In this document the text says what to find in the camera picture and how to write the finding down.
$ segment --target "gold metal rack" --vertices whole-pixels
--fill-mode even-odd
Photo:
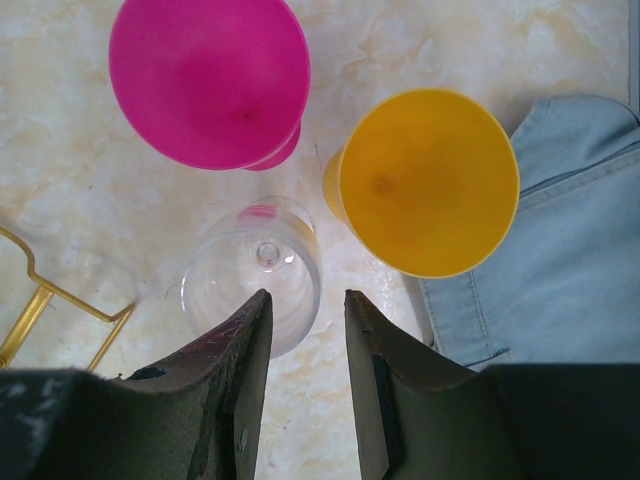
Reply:
[[[38,288],[31,297],[31,300],[29,300],[27,306],[24,307],[24,310],[18,318],[18,321],[16,321],[16,323],[13,325],[13,328],[0,346],[0,368],[6,368],[9,366],[11,360],[13,360],[13,357],[15,357],[16,353],[18,353],[18,350],[31,332],[31,329],[33,329],[34,325],[38,321],[38,318],[40,318],[40,315],[42,315],[42,312],[46,308],[47,304],[51,301],[51,298],[54,295],[58,295],[59,297],[62,297],[65,300],[71,302],[76,307],[102,320],[103,322],[114,324],[113,330],[111,330],[111,333],[89,364],[88,370],[93,371],[100,360],[102,360],[102,357],[104,357],[104,354],[107,352],[115,338],[120,333],[120,330],[122,330],[122,327],[124,327],[124,324],[131,316],[135,304],[132,303],[128,305],[115,315],[107,315],[106,313],[101,312],[97,308],[94,308],[88,303],[83,302],[78,297],[71,295],[66,290],[58,287],[57,285],[54,285],[50,281],[38,275],[36,273],[35,255],[29,248],[29,246],[19,237],[3,227],[0,227],[0,235],[8,238],[22,249],[22,251],[27,256],[27,275],[31,280],[38,284]]]

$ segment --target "jeans seam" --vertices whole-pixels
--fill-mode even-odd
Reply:
[[[433,304],[431,303],[431,295],[429,295],[429,289],[427,288],[425,282],[421,282],[422,293],[426,299],[427,304],[427,313],[429,314],[429,320],[431,322],[431,328],[433,329],[433,341],[438,346],[438,353],[441,353],[442,356],[446,357],[446,348],[444,346],[444,342],[441,340],[440,329],[438,328],[438,322],[436,321],[436,312],[433,309]]]
[[[478,295],[478,289],[476,288],[476,280],[475,276],[473,275],[473,270],[469,272],[469,284],[471,285],[471,290],[473,291],[473,300],[476,304],[478,323],[480,324],[480,328],[484,335],[484,345],[487,348],[487,355],[491,355],[491,342],[489,341],[489,335],[487,335],[487,326],[485,324],[484,315],[482,314],[482,308],[480,307],[480,297]]]
[[[518,145],[516,144],[516,142],[520,141],[519,143],[522,143],[522,141],[524,141],[524,139],[527,136],[529,136],[531,132],[533,132],[536,128],[538,128],[538,126],[542,123],[542,121],[547,117],[547,115],[549,114],[549,110],[551,108],[551,101],[552,101],[551,98],[546,98],[544,100],[546,104],[544,111],[540,112],[537,117],[533,118],[531,120],[531,123],[528,123],[526,125],[526,129],[523,128],[521,130],[520,127],[516,129],[516,131],[511,136],[512,148],[514,150],[517,150],[518,148]]]
[[[621,157],[611,158],[606,163],[601,163],[599,165],[595,165],[593,167],[593,169],[585,170],[584,172],[578,173],[577,175],[574,175],[574,176],[571,176],[571,177],[566,178],[564,180],[561,180],[558,183],[554,183],[553,185],[549,185],[547,189],[555,189],[555,188],[559,188],[559,187],[563,186],[563,184],[569,184],[569,185],[565,185],[566,188],[564,190],[556,193],[555,195],[552,195],[552,196],[549,196],[549,197],[543,197],[543,198],[540,198],[539,200],[533,201],[531,203],[527,203],[527,202],[525,202],[525,200],[529,199],[529,198],[531,198],[532,196],[535,196],[535,195],[542,196],[542,194],[547,189],[539,190],[538,192],[535,192],[535,193],[531,194],[531,196],[525,196],[525,197],[523,197],[521,199],[521,202],[524,203],[525,205],[523,205],[522,208],[519,209],[519,211],[525,211],[525,210],[528,210],[530,208],[533,208],[533,207],[536,207],[538,205],[541,205],[543,203],[546,203],[548,201],[555,200],[556,198],[559,198],[562,195],[565,195],[567,193],[573,192],[574,190],[577,190],[580,187],[584,187],[584,186],[589,185],[589,184],[591,184],[593,182],[596,182],[596,181],[598,181],[598,180],[600,180],[602,178],[608,177],[609,175],[621,172],[622,170],[625,170],[626,168],[636,166],[638,164],[638,162],[640,162],[640,156],[638,156],[638,158],[635,158],[631,162],[628,162],[628,163],[625,163],[625,164],[619,165],[619,166],[612,166],[611,163],[612,162],[616,162],[616,161],[624,163],[623,160],[625,160],[626,157],[631,157],[633,155],[638,155],[638,153],[639,152],[637,150],[634,150],[633,152],[628,152],[628,153],[622,155]],[[605,171],[602,172],[602,173],[598,173],[598,167],[602,167],[603,169],[605,169]],[[586,181],[580,181],[579,180],[579,177],[582,174],[586,175],[586,174],[589,174],[589,173],[592,174],[592,178],[589,178]]]
[[[487,362],[490,362],[491,360],[495,360],[496,358],[502,358],[502,357],[506,357],[507,358],[507,361],[505,361],[503,363],[513,363],[513,359],[511,357],[511,349],[505,348],[505,349],[497,351],[496,353],[494,353],[490,357],[484,358],[482,360],[478,360],[477,362],[465,363],[463,366],[467,367],[467,368],[473,368],[473,367],[477,367],[481,363],[487,363]]]

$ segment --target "white marble surface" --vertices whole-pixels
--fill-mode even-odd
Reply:
[[[324,165],[367,110],[412,87],[465,92],[508,131],[538,95],[626,101],[627,1],[289,0],[310,44],[312,92],[296,152],[261,174],[190,170],[132,131],[106,68],[121,1],[0,2],[0,223],[73,293],[109,311],[139,302],[98,369],[127,375],[193,338],[177,286],[212,222],[264,195],[298,200],[317,225],[324,296],[311,334],[270,364],[257,478],[359,478],[344,290],[363,290],[415,336],[420,299],[331,216]],[[4,335],[31,287],[2,240],[0,258]],[[58,299],[14,365],[85,365],[107,332]]]

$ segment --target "cup base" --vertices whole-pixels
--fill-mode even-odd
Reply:
[[[262,198],[220,219],[182,280],[182,308],[194,334],[215,328],[264,288],[273,298],[271,358],[295,348],[320,305],[320,257],[312,228],[304,208],[284,197]]]
[[[340,197],[340,187],[338,185],[339,174],[338,169],[340,167],[340,160],[342,158],[342,149],[331,158],[327,168],[324,171],[324,177],[322,179],[322,189],[324,191],[324,199],[327,202],[327,206],[331,210],[331,213],[340,220],[342,223],[347,223],[345,213],[342,208],[342,199]]]
[[[251,165],[250,167],[244,167],[244,169],[250,170],[252,172],[261,172],[263,170],[269,170],[270,168],[274,168],[280,165],[291,156],[296,146],[298,145],[298,141],[300,140],[300,131],[301,125],[300,123],[298,123],[295,131],[293,132],[291,137],[289,137],[289,139],[282,144],[280,150],[269,156],[267,160],[263,160],[260,163]]]

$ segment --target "light blue jeans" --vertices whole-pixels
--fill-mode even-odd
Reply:
[[[504,243],[421,281],[440,353],[475,369],[640,362],[639,125],[601,97],[536,102],[512,138],[522,191]]]

